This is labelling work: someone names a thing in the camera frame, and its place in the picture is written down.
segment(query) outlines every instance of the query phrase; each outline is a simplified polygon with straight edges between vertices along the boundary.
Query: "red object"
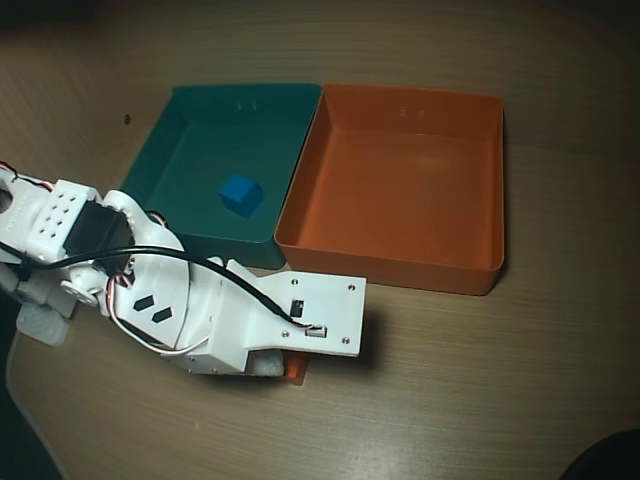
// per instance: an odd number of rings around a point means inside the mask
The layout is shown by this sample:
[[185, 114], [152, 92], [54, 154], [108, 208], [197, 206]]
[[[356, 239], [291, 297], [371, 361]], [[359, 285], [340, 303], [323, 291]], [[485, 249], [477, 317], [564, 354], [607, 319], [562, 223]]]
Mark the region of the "red object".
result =
[[309, 365], [309, 354], [302, 352], [283, 351], [284, 375], [283, 380], [294, 385], [302, 385]]

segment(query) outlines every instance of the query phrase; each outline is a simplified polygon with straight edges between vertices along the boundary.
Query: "perforated white bracket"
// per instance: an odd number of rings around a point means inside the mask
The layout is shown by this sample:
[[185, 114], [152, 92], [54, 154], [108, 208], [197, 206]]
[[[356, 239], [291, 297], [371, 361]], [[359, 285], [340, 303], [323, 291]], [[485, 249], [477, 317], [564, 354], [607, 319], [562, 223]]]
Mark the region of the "perforated white bracket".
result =
[[42, 262], [65, 255], [64, 242], [86, 202], [100, 200], [95, 188], [60, 180], [38, 214], [27, 237], [27, 253]]

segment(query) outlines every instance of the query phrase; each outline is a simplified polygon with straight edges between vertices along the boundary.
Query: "wire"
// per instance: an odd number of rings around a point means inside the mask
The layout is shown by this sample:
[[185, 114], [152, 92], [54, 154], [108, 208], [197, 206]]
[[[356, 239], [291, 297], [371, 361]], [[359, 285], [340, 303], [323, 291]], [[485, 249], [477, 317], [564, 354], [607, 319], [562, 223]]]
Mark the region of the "wire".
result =
[[49, 182], [37, 182], [35, 180], [31, 180], [30, 178], [22, 177], [20, 176], [18, 171], [15, 168], [13, 168], [11, 165], [9, 165], [7, 162], [0, 161], [0, 168], [4, 168], [5, 170], [9, 170], [11, 173], [13, 173], [14, 182], [16, 180], [23, 180], [25, 182], [30, 183], [31, 185], [35, 185], [36, 187], [46, 188], [47, 190], [49, 190], [49, 192], [53, 192], [53, 185], [51, 185]]
[[110, 277], [109, 281], [107, 282], [107, 289], [106, 289], [107, 312], [109, 312], [109, 317], [111, 317], [111, 320], [113, 320], [113, 323], [115, 323], [118, 326], [118, 328], [120, 328], [120, 330], [126, 333], [129, 337], [133, 338], [136, 342], [148, 348], [152, 352], [174, 357], [174, 356], [184, 355], [185, 353], [189, 353], [191, 350], [194, 350], [195, 348], [199, 347], [200, 345], [202, 345], [203, 343], [209, 340], [209, 336], [207, 336], [202, 340], [200, 340], [199, 342], [194, 343], [193, 345], [190, 345], [188, 347], [181, 348], [179, 350], [171, 350], [171, 349], [165, 349], [165, 348], [159, 348], [159, 347], [153, 346], [150, 343], [143, 340], [142, 338], [140, 338], [138, 335], [136, 335], [131, 330], [129, 330], [122, 323], [122, 320], [120, 320], [115, 313], [115, 302], [116, 302], [115, 281], [118, 276], [120, 275], [115, 274], [114, 276]]
[[91, 260], [100, 260], [103, 258], [112, 258], [112, 257], [124, 257], [128, 255], [159, 255], [163, 257], [176, 258], [178, 260], [184, 260], [185, 262], [194, 263], [196, 265], [200, 265], [201, 267], [207, 268], [218, 275], [226, 278], [232, 283], [235, 283], [238, 287], [243, 289], [253, 298], [255, 298], [258, 302], [260, 302], [265, 308], [267, 308], [271, 313], [277, 315], [282, 318], [287, 323], [290, 323], [299, 328], [305, 329], [318, 329], [320, 327], [310, 324], [310, 323], [298, 323], [291, 316], [287, 315], [287, 313], [274, 302], [267, 295], [262, 293], [256, 287], [251, 285], [242, 277], [236, 275], [235, 273], [227, 270], [225, 267], [222, 267], [216, 263], [213, 263], [206, 258], [199, 257], [197, 255], [192, 255], [190, 253], [184, 252], [182, 250], [174, 250], [172, 248], [166, 247], [155, 247], [155, 246], [142, 246], [136, 245], [132, 247], [121, 247], [121, 248], [113, 248], [110, 250], [102, 250], [99, 252], [89, 252], [89, 253], [81, 253], [79, 255], [74, 255], [72, 257], [67, 257], [65, 259], [59, 260], [57, 262], [45, 264], [41, 262], [37, 262], [35, 260], [31, 260], [32, 268], [37, 270], [58, 270], [61, 268], [66, 268], [71, 265], [77, 265], [79, 263], [89, 262]]
[[153, 218], [154, 220], [157, 220], [158, 223], [160, 225], [162, 225], [164, 228], [169, 228], [169, 222], [167, 222], [167, 219], [164, 218], [161, 214], [159, 214], [158, 212], [154, 211], [154, 210], [147, 210], [145, 212], [147, 215], [149, 215], [151, 218]]

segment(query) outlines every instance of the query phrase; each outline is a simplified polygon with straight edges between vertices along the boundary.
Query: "black cable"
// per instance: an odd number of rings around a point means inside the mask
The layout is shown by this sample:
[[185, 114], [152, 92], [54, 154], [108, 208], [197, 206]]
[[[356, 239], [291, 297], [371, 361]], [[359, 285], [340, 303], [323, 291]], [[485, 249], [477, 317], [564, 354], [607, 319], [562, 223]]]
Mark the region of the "black cable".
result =
[[197, 255], [192, 255], [187, 252], [183, 252], [182, 250], [174, 250], [172, 248], [165, 247], [154, 247], [154, 246], [133, 246], [133, 247], [121, 247], [121, 248], [113, 248], [110, 250], [103, 250], [100, 252], [89, 252], [82, 253], [80, 255], [74, 255], [73, 257], [67, 257], [63, 260], [58, 260], [53, 263], [41, 263], [32, 259], [29, 259], [29, 266], [36, 270], [58, 270], [60, 268], [70, 267], [71, 265], [77, 265], [78, 263], [89, 262], [91, 260], [100, 260], [102, 258], [111, 258], [111, 257], [122, 257], [128, 255], [160, 255], [163, 257], [176, 258], [178, 260], [184, 260], [185, 262], [195, 263], [196, 265], [200, 265], [201, 267], [207, 268], [218, 275], [226, 278], [230, 282], [235, 283], [238, 287], [242, 288], [245, 292], [251, 295], [253, 298], [258, 300], [262, 305], [264, 305], [271, 313], [277, 315], [288, 323], [295, 325], [296, 327], [305, 327], [305, 325], [296, 322], [293, 320], [287, 313], [274, 302], [267, 295], [262, 293], [256, 287], [251, 285], [249, 282], [239, 277], [235, 273], [227, 270], [225, 267], [221, 267], [220, 265], [210, 262], [206, 258], [199, 257]]

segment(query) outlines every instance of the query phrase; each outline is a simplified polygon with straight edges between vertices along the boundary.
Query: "plastic bin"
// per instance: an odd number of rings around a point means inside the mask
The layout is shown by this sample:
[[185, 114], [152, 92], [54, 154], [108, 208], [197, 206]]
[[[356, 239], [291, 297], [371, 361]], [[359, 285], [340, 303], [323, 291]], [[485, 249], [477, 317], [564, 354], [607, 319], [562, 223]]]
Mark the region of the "plastic bin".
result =
[[[164, 215], [185, 249], [279, 268], [273, 235], [320, 94], [315, 84], [177, 87], [122, 188]], [[264, 195], [247, 218], [219, 194], [233, 175]]]
[[504, 260], [499, 98], [325, 85], [276, 232], [294, 269], [483, 295]]

